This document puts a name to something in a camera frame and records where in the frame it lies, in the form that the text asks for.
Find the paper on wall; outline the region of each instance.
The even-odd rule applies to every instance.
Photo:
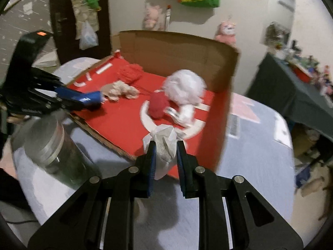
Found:
[[[85,0],[71,0],[72,7],[76,19],[76,37],[81,38],[81,29],[85,21],[88,21],[93,30],[96,32],[99,30],[99,23],[97,12],[88,6]]]

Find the pink patch on tablecloth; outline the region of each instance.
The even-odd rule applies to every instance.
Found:
[[[242,119],[260,123],[260,119],[249,106],[254,106],[253,100],[236,93],[232,94],[230,113]]]

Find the red yarn ball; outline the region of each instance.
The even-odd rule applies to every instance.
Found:
[[[118,70],[118,79],[130,85],[134,81],[140,79],[143,73],[144,71],[142,69],[142,66],[138,64],[122,66]]]
[[[150,95],[148,115],[154,119],[164,116],[164,110],[170,106],[168,97],[164,92],[154,92]]]

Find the dark brown door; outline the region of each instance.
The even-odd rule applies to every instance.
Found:
[[[102,59],[111,52],[109,6],[108,0],[99,0],[102,10],[98,12],[99,45],[86,50],[79,49],[79,40],[75,39],[75,16],[71,0],[50,0],[50,15],[54,42],[57,48],[59,61],[66,63],[79,57]]]

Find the black cable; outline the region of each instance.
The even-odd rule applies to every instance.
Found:
[[[27,221],[21,221],[21,222],[11,222],[11,221],[6,221],[7,224],[12,224],[12,225],[22,225],[26,223],[38,223],[37,220],[27,220]]]

